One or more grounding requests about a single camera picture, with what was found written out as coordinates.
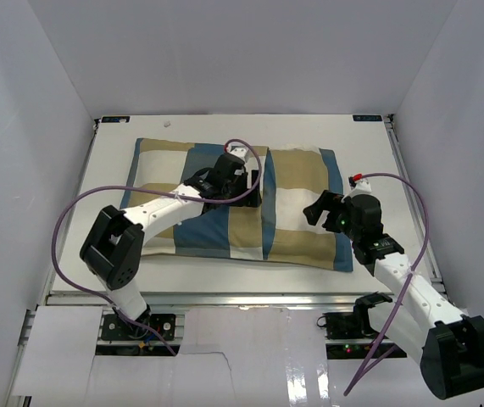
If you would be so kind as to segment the white pillow with yellow edge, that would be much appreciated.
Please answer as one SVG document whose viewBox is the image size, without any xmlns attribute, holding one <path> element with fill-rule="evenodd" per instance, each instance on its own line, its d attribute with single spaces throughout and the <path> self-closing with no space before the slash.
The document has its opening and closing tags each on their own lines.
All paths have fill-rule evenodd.
<svg viewBox="0 0 484 407">
<path fill-rule="evenodd" d="M 301 151 L 320 153 L 320 149 L 314 145 L 296 144 L 296 143 L 283 144 L 279 147 L 273 147 L 272 150 L 283 150 L 283 151 L 301 150 Z"/>
</svg>

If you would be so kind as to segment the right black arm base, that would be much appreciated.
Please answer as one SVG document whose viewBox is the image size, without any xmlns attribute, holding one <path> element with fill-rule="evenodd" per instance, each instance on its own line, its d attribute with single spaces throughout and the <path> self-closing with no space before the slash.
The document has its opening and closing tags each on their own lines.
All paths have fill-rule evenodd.
<svg viewBox="0 0 484 407">
<path fill-rule="evenodd" d="M 392 298 L 384 293 L 371 293 L 357 299 L 350 311 L 327 312 L 317 319 L 317 327 L 325 331 L 328 360 L 366 357 L 378 335 L 370 327 L 368 310 L 381 304 L 391 305 Z"/>
</svg>

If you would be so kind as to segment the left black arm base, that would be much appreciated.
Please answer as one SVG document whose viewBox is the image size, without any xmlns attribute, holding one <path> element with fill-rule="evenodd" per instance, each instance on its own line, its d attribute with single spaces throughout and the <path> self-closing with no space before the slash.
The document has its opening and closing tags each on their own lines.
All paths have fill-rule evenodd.
<svg viewBox="0 0 484 407">
<path fill-rule="evenodd" d="M 137 325 L 113 311 L 103 314 L 95 354 L 99 356 L 173 357 L 181 346 L 182 325 L 176 314 L 147 312 Z"/>
</svg>

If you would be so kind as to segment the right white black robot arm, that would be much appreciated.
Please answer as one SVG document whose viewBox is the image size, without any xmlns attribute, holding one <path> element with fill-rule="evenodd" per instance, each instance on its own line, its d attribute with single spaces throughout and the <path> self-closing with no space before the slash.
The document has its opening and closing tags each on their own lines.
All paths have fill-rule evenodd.
<svg viewBox="0 0 484 407">
<path fill-rule="evenodd" d="M 383 332 L 420 368 L 431 393 L 450 399 L 484 388 L 484 318 L 468 316 L 423 276 L 381 223 L 381 203 L 368 194 L 324 191 L 303 214 L 311 226 L 352 243 L 356 260 L 393 294 L 369 294 L 355 303 L 354 330 L 365 338 Z"/>
</svg>

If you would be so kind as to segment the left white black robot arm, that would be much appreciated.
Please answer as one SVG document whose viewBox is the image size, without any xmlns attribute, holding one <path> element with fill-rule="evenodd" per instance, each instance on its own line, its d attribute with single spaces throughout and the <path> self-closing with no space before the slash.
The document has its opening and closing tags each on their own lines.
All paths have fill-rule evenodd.
<svg viewBox="0 0 484 407">
<path fill-rule="evenodd" d="M 262 164 L 249 170 L 253 156 L 250 149 L 235 146 L 222 153 L 213 167 L 197 171 L 171 192 L 124 209 L 109 205 L 98 213 L 80 258 L 106 289 L 121 316 L 120 328 L 129 337 L 142 337 L 149 328 L 150 310 L 134 281 L 145 243 L 221 207 L 258 207 Z"/>
</svg>

